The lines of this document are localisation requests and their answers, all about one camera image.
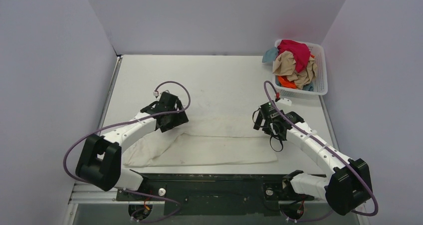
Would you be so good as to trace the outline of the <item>cream white t shirt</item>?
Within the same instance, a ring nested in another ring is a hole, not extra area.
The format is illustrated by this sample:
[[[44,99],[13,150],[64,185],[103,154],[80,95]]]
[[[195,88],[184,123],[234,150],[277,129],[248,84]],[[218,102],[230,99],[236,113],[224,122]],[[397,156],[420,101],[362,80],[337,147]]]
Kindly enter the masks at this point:
[[[122,156],[131,168],[245,165],[276,162],[269,138],[247,116],[194,117],[132,144]]]

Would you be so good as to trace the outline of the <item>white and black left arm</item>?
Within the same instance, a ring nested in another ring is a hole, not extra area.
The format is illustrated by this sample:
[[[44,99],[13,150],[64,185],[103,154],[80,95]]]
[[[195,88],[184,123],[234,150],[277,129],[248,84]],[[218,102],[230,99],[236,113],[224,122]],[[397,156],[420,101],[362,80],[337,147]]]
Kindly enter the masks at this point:
[[[159,132],[163,138],[167,131],[189,121],[178,96],[164,91],[158,100],[140,110],[131,120],[103,135],[91,134],[85,140],[76,176],[98,188],[129,189],[136,200],[143,200],[149,186],[143,176],[122,167],[122,154],[138,140]]]

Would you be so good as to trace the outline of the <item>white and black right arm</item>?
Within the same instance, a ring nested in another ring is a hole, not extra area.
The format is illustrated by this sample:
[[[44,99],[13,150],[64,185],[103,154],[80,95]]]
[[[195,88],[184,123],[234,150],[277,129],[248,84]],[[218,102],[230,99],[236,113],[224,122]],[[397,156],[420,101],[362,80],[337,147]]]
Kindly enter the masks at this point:
[[[364,160],[353,160],[339,152],[293,111],[285,114],[267,102],[259,106],[256,114],[255,130],[262,130],[280,143],[292,143],[325,174],[320,177],[296,170],[284,176],[282,193],[287,199],[299,195],[322,199],[334,212],[344,216],[372,198],[370,169]]]

